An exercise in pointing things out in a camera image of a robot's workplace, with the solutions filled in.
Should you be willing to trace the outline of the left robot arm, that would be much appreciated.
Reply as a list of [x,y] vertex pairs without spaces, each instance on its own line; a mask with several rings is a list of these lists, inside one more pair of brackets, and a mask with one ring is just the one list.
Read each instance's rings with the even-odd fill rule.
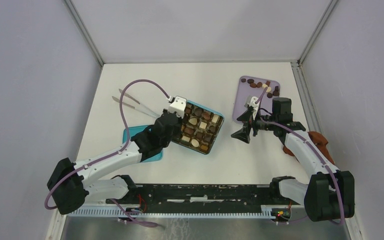
[[102,178],[118,169],[138,164],[158,155],[172,139],[180,134],[183,118],[176,112],[164,110],[154,124],[103,156],[72,162],[63,158],[56,164],[46,186],[49,190],[44,206],[51,210],[49,200],[61,215],[79,209],[87,200],[120,199],[133,203],[137,190],[124,179],[110,183]]

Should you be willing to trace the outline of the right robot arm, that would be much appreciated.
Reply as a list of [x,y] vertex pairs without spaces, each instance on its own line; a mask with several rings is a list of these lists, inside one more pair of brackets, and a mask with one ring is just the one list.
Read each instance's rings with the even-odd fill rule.
[[231,137],[249,143],[259,131],[270,131],[292,152],[309,177],[304,184],[292,176],[275,177],[270,183],[269,199],[282,204],[287,199],[302,205],[313,222],[341,224],[355,215],[355,178],[339,170],[312,142],[303,124],[294,121],[292,101],[278,97],[272,101],[272,112],[261,115],[260,99],[249,96],[246,111],[237,120],[242,128]]

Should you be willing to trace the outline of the teal chocolate tin box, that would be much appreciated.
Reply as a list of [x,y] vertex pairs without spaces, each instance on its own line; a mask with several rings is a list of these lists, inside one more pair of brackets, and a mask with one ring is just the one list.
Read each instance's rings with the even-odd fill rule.
[[172,139],[172,142],[208,155],[215,144],[224,119],[221,113],[188,100],[180,133]]

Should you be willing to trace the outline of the teal tin lid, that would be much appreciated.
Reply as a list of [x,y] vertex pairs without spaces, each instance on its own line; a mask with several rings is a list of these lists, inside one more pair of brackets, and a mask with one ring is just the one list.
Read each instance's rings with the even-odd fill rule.
[[[136,134],[142,132],[146,127],[147,127],[147,125],[138,125],[138,126],[129,127],[128,131],[129,131],[130,137],[133,137]],[[127,130],[125,129],[123,131],[123,136],[122,136],[122,145],[124,145],[126,141],[127,141]],[[161,160],[162,158],[163,158],[163,151],[161,151],[160,153],[144,160],[143,162],[144,163],[156,162],[156,161]]]

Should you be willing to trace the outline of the metal tongs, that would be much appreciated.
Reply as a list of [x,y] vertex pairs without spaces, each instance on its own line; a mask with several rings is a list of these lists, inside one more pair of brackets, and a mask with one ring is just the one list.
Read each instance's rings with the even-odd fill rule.
[[145,104],[141,103],[137,98],[129,94],[127,91],[123,95],[123,100],[120,100],[120,98],[116,96],[111,97],[116,103],[121,103],[124,107],[131,108],[137,112],[140,112],[142,114],[145,114],[147,116],[150,116],[152,118],[158,118],[161,115],[153,110],[151,110],[149,107],[147,107]]

